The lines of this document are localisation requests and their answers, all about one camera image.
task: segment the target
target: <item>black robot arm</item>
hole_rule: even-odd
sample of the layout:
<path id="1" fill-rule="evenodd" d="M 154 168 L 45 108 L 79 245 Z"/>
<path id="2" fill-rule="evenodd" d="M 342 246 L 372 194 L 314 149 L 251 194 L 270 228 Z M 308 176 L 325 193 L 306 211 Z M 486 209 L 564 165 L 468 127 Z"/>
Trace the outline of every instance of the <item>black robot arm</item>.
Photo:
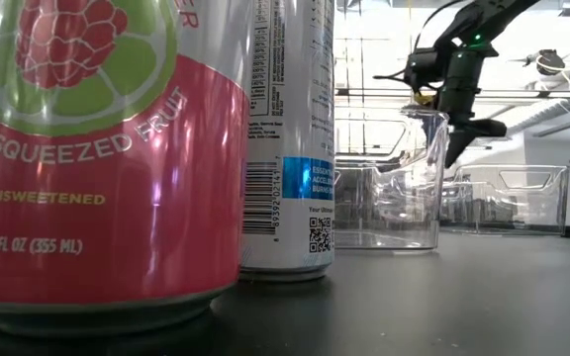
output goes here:
<path id="1" fill-rule="evenodd" d="M 539 0 L 474 0 L 463 7 L 433 47 L 416 48 L 409 55 L 404 82 L 415 93 L 431 83 L 443 82 L 436 89 L 433 109 L 449 116 L 454 127 L 445 157 L 449 168 L 476 137 L 505 136 L 505 124 L 494 120 L 471 120 L 483 61 L 499 54 L 492 40 L 520 13 Z"/>

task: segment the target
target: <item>clear plastic bin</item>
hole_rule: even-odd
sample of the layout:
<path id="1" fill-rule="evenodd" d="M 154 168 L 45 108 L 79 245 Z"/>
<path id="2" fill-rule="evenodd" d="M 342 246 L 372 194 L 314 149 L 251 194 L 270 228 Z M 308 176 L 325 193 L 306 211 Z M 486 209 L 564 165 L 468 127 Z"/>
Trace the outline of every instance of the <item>clear plastic bin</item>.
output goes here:
<path id="1" fill-rule="evenodd" d="M 338 137 L 343 130 L 371 134 L 368 151 L 363 145 L 340 152 L 347 145 L 336 141 L 335 246 L 434 249 L 447 117 L 432 111 L 386 113 L 385 120 L 336 121 Z M 380 136 L 385 142 L 375 143 L 372 137 Z"/>
<path id="2" fill-rule="evenodd" d="M 443 186 L 441 224 L 481 234 L 561 234 L 568 179 L 564 166 L 461 166 Z"/>

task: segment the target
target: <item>can bottom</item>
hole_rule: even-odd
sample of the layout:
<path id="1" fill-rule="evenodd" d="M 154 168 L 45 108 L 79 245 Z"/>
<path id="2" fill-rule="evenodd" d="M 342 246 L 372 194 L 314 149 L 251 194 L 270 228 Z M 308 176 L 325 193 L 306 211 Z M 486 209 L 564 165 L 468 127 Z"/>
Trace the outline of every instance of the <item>can bottom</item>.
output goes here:
<path id="1" fill-rule="evenodd" d="M 9 334 L 30 337 L 94 337 L 116 336 L 151 331 L 197 317 L 208 310 L 212 299 L 229 288 L 199 293 L 178 299 L 160 299 L 154 302 L 120 303 L 118 309 L 99 306 L 77 306 L 77 311 L 63 311 L 49 306 L 39 311 L 26 305 L 0 304 L 0 330 Z"/>
<path id="2" fill-rule="evenodd" d="M 330 265 L 310 268 L 266 269 L 241 267 L 239 279 L 245 282 L 304 282 L 325 277 Z"/>

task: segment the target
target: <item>barcode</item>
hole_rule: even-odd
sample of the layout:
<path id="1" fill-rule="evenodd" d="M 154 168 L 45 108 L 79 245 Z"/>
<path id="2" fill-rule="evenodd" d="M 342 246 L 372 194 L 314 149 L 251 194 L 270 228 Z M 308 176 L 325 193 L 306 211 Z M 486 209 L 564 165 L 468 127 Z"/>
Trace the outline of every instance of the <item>barcode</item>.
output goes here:
<path id="1" fill-rule="evenodd" d="M 331 218 L 309 218 L 309 252 L 332 250 L 333 227 Z"/>
<path id="2" fill-rule="evenodd" d="M 243 207 L 243 233 L 276 234 L 272 207 L 276 162 L 248 162 L 245 175 L 245 206 Z"/>

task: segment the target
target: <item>table surface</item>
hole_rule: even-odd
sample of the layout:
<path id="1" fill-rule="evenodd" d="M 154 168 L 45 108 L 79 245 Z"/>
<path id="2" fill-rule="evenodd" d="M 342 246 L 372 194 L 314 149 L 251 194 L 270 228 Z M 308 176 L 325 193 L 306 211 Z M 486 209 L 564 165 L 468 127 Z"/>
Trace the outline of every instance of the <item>table surface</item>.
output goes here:
<path id="1" fill-rule="evenodd" d="M 178 327 L 77 342 L 0 333 L 0 355 L 570 355 L 570 239 L 443 233 L 431 254 L 340 250 L 325 279 L 239 284 Z"/>

